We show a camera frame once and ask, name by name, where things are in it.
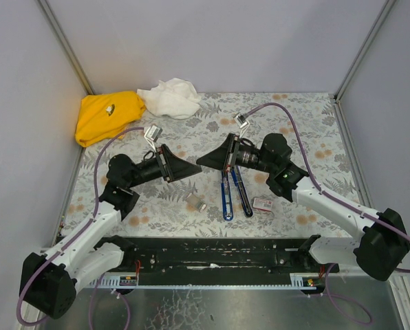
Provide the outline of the staple box tray with staples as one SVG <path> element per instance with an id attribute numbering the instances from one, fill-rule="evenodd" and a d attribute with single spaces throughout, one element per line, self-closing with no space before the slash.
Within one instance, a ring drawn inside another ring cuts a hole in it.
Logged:
<path id="1" fill-rule="evenodd" d="M 206 209 L 206 204 L 202 201 L 200 197 L 198 197 L 194 193 L 190 192 L 186 196 L 185 201 L 189 206 L 191 206 L 194 210 L 198 212 L 203 212 Z"/>

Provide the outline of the blue stapler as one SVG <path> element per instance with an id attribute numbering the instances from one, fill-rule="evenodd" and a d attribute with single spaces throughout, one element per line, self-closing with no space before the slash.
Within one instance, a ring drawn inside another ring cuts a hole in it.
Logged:
<path id="1" fill-rule="evenodd" d="M 237 192 L 239 193 L 239 198 L 241 200 L 242 209 L 246 217 L 253 216 L 253 210 L 250 205 L 250 201 L 248 198 L 248 194 L 246 192 L 246 188 L 244 185 L 244 181 L 241 177 L 241 172 L 238 166 L 234 167 L 230 172 L 222 171 L 221 177 L 221 193 L 222 193 L 222 216 L 225 221 L 232 221 L 233 220 L 233 203 L 231 198 L 230 192 L 230 184 L 229 184 L 229 176 L 231 174 L 233 179 L 234 185 L 237 188 Z"/>

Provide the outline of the red white staple box sleeve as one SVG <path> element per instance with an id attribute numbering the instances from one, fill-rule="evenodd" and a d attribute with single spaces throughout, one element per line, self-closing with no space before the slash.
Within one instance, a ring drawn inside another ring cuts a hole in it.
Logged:
<path id="1" fill-rule="evenodd" d="M 273 206 L 273 202 L 269 199 L 262 199 L 259 197 L 255 197 L 253 199 L 252 207 L 254 209 L 271 212 L 272 206 Z"/>

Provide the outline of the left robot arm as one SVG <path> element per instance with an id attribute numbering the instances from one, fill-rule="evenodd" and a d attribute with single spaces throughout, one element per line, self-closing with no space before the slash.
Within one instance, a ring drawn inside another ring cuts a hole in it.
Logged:
<path id="1" fill-rule="evenodd" d="M 171 183 L 201 171 L 197 164 L 175 156 L 165 144 L 139 164 L 125 154 L 113 156 L 108 164 L 106 186 L 96 195 L 94 211 L 55 246 L 42 254 L 33 252 L 24 260 L 18 321 L 25 326 L 33 325 L 21 315 L 23 303 L 53 319 L 60 318 L 81 289 L 122 263 L 127 251 L 125 244 L 96 244 L 134 209 L 140 196 L 133 187 L 159 178 Z"/>

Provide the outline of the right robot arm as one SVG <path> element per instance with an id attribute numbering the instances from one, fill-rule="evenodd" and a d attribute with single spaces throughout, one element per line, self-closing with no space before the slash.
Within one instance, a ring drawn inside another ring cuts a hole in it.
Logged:
<path id="1" fill-rule="evenodd" d="M 392 209 L 379 212 L 361 206 L 322 188 L 291 161 L 291 154 L 280 133 L 267 134 L 260 148 L 231 133 L 221 146 L 198 158 L 197 164 L 223 171 L 241 166 L 267 173 L 266 183 L 276 196 L 311 208 L 354 239 L 350 247 L 339 248 L 317 238 L 309 251 L 318 263 L 359 266 L 372 278 L 386 281 L 410 251 L 401 216 Z"/>

